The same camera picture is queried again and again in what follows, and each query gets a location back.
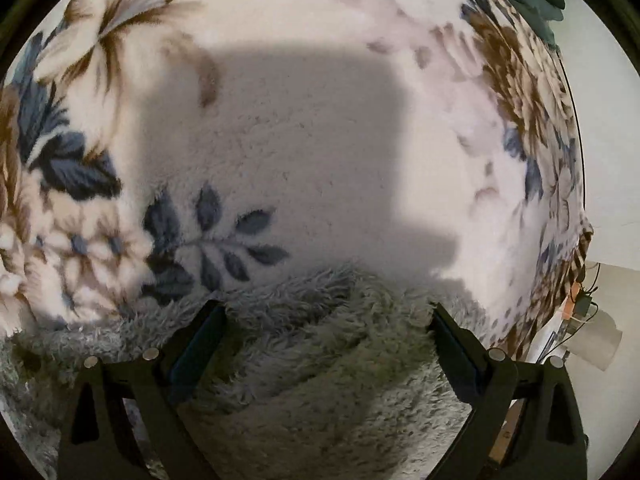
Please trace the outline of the grey fleece pants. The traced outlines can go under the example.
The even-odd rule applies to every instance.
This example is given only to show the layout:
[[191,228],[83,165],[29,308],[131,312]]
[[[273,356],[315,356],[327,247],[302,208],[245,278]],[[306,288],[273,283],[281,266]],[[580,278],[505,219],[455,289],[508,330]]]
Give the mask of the grey fleece pants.
[[[221,301],[221,333],[206,342],[204,376],[180,413],[222,478],[423,479],[468,417],[439,365],[431,322],[444,307],[484,337],[486,314],[469,295],[342,266]],[[47,478],[85,359],[165,349],[204,304],[186,298],[2,338],[2,410]]]

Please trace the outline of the floral bed blanket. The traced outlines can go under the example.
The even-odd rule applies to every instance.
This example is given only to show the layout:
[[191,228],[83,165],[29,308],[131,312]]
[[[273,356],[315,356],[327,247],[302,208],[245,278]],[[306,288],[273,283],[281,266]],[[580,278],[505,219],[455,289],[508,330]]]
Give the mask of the floral bed blanket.
[[1,329],[355,263],[525,356],[592,235],[509,0],[1,0]]

